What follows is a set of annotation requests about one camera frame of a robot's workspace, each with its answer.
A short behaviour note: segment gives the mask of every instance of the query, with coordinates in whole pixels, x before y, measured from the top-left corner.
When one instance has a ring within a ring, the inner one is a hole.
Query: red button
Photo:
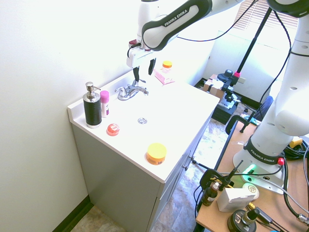
[[[284,158],[279,158],[279,159],[278,159],[278,164],[279,164],[280,166],[284,165]]]

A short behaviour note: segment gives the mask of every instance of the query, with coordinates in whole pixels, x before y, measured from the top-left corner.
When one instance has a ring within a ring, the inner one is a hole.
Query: sink drain
[[[140,117],[139,119],[137,119],[137,121],[140,123],[140,124],[146,124],[147,123],[147,119],[143,118],[143,117]]]

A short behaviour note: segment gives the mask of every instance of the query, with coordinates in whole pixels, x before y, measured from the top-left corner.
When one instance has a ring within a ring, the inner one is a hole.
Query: white countertop
[[[212,114],[219,98],[187,83],[174,82],[162,85],[154,76],[142,76],[147,83],[149,95],[139,92],[132,99],[120,101],[114,90],[126,87],[134,80],[133,72],[103,86],[101,90],[110,93],[110,114],[102,119],[96,129],[87,127],[83,99],[68,106],[70,122],[110,149],[140,167],[161,183],[165,183],[177,162],[187,150],[207,118]],[[137,122],[139,117],[147,124]],[[117,123],[117,136],[106,133],[107,126]],[[156,166],[146,159],[147,148],[152,143],[162,143],[167,148],[165,161]]]

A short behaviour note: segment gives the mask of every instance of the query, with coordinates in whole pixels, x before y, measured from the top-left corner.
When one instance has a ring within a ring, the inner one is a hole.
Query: window
[[[245,0],[240,5],[235,21],[251,5],[252,1],[253,0]],[[247,13],[240,19],[234,28],[243,31],[242,34],[246,35],[248,38],[253,38],[268,8],[269,5],[266,0],[259,0],[247,11]],[[278,15],[287,28],[293,42],[296,34],[298,19],[287,14],[278,13]],[[280,22],[277,20],[274,12],[271,12],[267,22],[265,23],[259,36],[259,41],[262,41],[265,45],[276,48],[282,46],[286,47],[288,45],[285,31]]]

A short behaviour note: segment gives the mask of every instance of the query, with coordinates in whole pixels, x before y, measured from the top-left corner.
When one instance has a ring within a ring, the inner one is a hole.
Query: gray cabinet
[[[128,232],[149,232],[192,161],[206,120],[165,183],[73,125],[91,202]]]

